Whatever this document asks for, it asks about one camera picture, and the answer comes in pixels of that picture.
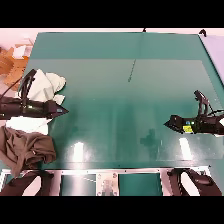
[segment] fabric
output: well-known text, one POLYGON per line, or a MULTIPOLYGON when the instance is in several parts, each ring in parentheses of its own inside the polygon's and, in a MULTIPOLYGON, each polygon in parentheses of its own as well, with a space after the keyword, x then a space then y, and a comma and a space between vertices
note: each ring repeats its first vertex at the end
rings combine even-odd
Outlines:
POLYGON ((200 38, 224 84, 224 37, 200 35, 200 38))
MULTIPOLYGON (((35 101, 46 102, 48 100, 54 100, 57 104, 61 105, 65 96, 56 94, 61 90, 66 80, 64 77, 60 77, 54 73, 43 73, 42 70, 38 69, 34 76, 35 80, 32 83, 28 98, 35 101)), ((6 122, 6 127, 13 128, 16 130, 22 130, 27 133, 39 132, 44 135, 48 134, 48 125, 52 119, 46 118, 30 118, 30 117, 12 117, 6 122)))
POLYGON ((22 178, 12 179, 2 189, 0 196, 49 196, 53 176, 46 171, 30 171, 22 178), (41 186, 38 186, 38 191, 26 193, 37 177, 41 178, 41 186))
POLYGON ((18 177, 24 169, 37 169, 37 162, 51 163, 56 159, 52 138, 38 132, 26 133, 0 128, 0 160, 18 177))

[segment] white cloth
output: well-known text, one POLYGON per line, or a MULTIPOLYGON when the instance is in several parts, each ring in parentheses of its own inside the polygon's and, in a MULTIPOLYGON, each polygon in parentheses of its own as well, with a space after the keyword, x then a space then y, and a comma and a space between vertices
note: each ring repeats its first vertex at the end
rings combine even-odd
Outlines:
POLYGON ((200 38, 224 84, 224 37, 200 35, 200 38))
MULTIPOLYGON (((43 73, 38 69, 34 76, 35 80, 32 83, 28 98, 31 100, 46 102, 48 100, 54 100, 57 104, 61 105, 65 96, 55 95, 55 93, 61 90, 65 85, 65 78, 60 77, 54 73, 43 73)), ((6 122, 6 127, 10 127, 16 130, 22 130, 27 133, 40 132, 44 135, 48 134, 48 125, 52 119, 46 118, 30 118, 30 117, 12 117, 6 122)))

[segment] brown cloth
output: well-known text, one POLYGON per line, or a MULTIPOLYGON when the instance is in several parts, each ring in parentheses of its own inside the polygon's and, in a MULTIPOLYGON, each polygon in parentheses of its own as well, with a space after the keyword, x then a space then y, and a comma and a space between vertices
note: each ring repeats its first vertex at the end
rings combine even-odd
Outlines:
POLYGON ((24 169, 37 169, 37 162, 51 163, 56 159, 52 138, 38 132, 0 128, 0 160, 18 177, 24 169))
POLYGON ((12 179, 0 192, 0 196, 22 196, 25 189, 33 182, 33 180, 40 176, 41 187, 35 196, 49 196, 51 189, 51 180, 54 177, 44 170, 30 171, 22 178, 12 179))

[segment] table surface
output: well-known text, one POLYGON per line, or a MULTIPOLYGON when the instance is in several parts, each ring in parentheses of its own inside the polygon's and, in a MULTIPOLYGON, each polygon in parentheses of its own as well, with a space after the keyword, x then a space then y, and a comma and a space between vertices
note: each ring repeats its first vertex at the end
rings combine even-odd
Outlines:
POLYGON ((25 74, 33 68, 67 80, 59 94, 69 113, 49 125, 57 160, 43 168, 204 165, 223 157, 223 138, 181 135, 163 125, 171 114, 196 116, 197 89, 215 110, 224 106, 219 77, 197 35, 41 33, 25 74), (184 161, 180 138, 188 140, 192 161, 184 161))

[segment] crumpled cloth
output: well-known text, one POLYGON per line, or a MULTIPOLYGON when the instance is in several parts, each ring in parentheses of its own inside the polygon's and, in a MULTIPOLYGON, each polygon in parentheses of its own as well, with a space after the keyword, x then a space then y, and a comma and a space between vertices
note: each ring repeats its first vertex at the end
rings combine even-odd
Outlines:
POLYGON ((0 160, 18 177, 24 169, 37 169, 37 162, 56 160, 52 138, 38 132, 26 133, 0 128, 0 160))
MULTIPOLYGON (((43 73, 41 69, 37 70, 34 76, 35 80, 32 83, 28 98, 31 100, 46 102, 48 100, 54 100, 57 104, 61 105, 65 96, 56 94, 61 90, 66 80, 54 73, 43 73)), ((30 118, 30 117, 12 117, 6 122, 6 127, 10 127, 16 130, 22 130, 27 133, 39 132, 44 135, 48 134, 48 125, 52 119, 46 118, 30 118)))

